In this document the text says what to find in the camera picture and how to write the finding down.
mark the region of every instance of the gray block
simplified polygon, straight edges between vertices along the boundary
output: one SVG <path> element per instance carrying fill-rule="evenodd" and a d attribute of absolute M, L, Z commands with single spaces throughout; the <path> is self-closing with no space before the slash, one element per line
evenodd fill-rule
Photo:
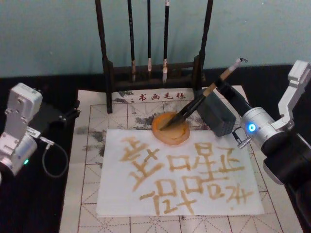
<path fill-rule="evenodd" d="M 203 91 L 203 89 L 196 91 L 194 95 L 198 96 Z M 236 117 L 215 93 L 211 93 L 205 98 L 197 112 L 216 136 L 221 137 L 232 132 Z"/>

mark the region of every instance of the paper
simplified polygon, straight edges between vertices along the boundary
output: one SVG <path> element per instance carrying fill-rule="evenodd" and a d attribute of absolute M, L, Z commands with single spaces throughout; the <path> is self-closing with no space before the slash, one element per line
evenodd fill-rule
<path fill-rule="evenodd" d="M 98 217 L 263 214 L 246 149 L 191 131 L 177 146 L 151 131 L 108 130 Z"/>

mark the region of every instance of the wall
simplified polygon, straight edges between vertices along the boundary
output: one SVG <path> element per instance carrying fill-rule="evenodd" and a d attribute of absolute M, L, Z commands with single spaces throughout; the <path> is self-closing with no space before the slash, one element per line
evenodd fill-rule
<path fill-rule="evenodd" d="M 151 1 L 152 60 L 163 62 L 164 0 Z M 206 0 L 172 0 L 168 62 L 200 49 Z M 132 0 L 135 56 L 147 64 L 147 0 Z M 102 0 L 108 57 L 130 66 L 126 0 Z M 205 68 L 311 61 L 310 0 L 215 0 Z M 0 77 L 102 72 L 94 0 L 0 0 Z"/>

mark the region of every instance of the blue led light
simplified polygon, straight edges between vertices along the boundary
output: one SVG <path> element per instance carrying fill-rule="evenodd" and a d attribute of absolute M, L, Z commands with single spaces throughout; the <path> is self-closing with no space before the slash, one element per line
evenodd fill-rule
<path fill-rule="evenodd" d="M 253 132 L 253 131 L 255 131 L 255 129 L 256 129 L 256 125 L 254 125 L 254 124 L 249 124 L 248 125 L 249 132 Z"/>

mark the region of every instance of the grid paper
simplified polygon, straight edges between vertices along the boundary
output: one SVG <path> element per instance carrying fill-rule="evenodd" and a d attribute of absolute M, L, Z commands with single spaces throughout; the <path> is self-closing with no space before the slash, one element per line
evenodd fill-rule
<path fill-rule="evenodd" d="M 240 86 L 235 87 L 245 96 Z M 216 92 L 232 110 L 232 106 Z M 194 98 L 192 90 L 158 89 L 113 93 L 113 113 L 106 110 L 105 94 L 79 91 L 80 117 L 73 136 L 68 182 L 60 232 L 78 233 L 281 233 L 302 232 L 285 189 L 272 201 L 272 192 L 280 193 L 277 184 L 262 170 L 263 155 L 254 145 L 247 146 L 265 214 L 256 216 L 144 216 L 96 218 L 106 129 L 150 129 L 154 116 L 179 111 Z M 233 111 L 240 121 L 240 116 Z M 191 130 L 209 130 L 195 112 L 187 119 Z M 286 208 L 286 218 L 282 211 Z"/>

